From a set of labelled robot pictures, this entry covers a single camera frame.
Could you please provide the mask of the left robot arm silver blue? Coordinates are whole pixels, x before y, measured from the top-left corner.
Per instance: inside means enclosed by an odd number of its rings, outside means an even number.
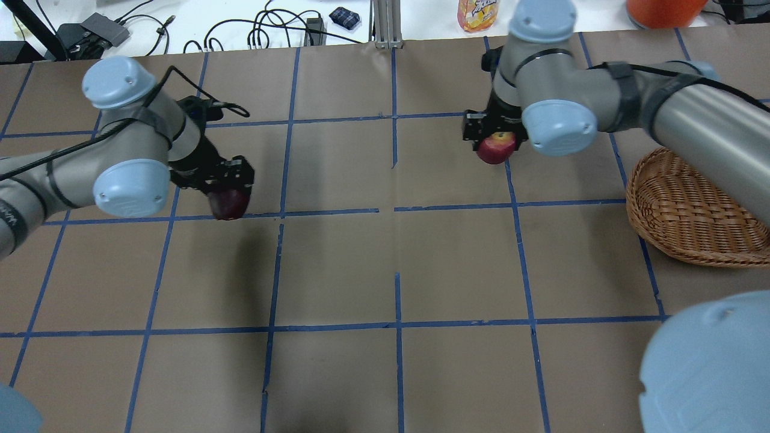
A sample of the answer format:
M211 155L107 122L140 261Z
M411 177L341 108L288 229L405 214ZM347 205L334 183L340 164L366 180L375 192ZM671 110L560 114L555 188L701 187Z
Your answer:
M216 220L247 213L256 181L244 155L226 156L209 124L248 111L205 91L178 66L156 76L136 58L94 63L81 90L98 110L87 140L59 149L2 155L2 261L52 217L97 208L119 220L157 215L171 187L204 196Z

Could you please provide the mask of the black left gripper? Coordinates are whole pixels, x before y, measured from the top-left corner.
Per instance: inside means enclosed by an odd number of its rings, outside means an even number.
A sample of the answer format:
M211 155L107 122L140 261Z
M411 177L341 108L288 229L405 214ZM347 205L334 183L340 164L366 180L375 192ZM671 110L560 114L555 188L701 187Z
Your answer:
M189 155L170 162L170 180L179 188L203 194L219 190L250 194L254 169L244 156L223 158L209 139L200 139Z

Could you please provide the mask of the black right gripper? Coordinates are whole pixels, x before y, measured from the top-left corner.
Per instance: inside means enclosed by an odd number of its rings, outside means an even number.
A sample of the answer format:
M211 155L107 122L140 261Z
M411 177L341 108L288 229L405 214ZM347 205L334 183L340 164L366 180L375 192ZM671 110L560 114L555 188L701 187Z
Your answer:
M506 102L493 91L484 110L467 109L463 112L462 139L479 145L493 134L506 132L513 134L514 142L519 145L530 139L522 115L520 102Z

